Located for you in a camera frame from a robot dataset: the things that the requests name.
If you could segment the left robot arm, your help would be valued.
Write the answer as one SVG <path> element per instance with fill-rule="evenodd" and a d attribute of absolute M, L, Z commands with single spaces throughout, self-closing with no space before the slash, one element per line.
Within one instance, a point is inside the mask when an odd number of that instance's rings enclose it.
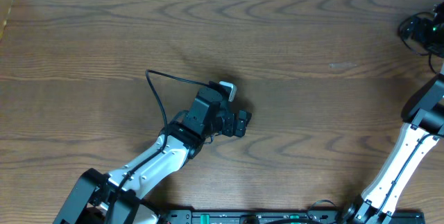
<path fill-rule="evenodd" d="M 231 111 L 236 90 L 225 82 L 200 88 L 191 108 L 179 113 L 183 120 L 168 123 L 149 149 L 108 173 L 88 169 L 55 223 L 157 223 L 159 215 L 143 204 L 145 195 L 193 159 L 207 139 L 245 135 L 252 115 Z"/>

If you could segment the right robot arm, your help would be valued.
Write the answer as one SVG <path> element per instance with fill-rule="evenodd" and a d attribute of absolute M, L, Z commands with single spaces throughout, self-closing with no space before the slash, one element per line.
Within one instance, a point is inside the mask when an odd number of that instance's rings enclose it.
<path fill-rule="evenodd" d="M 432 12 L 419 12 L 398 26 L 398 36 L 417 42 L 419 56 L 443 57 L 443 4 Z M 399 197 L 425 155 L 443 138 L 443 72 L 421 87 L 405 104 L 396 144 L 372 183 L 341 213 L 338 223 L 390 223 Z"/>

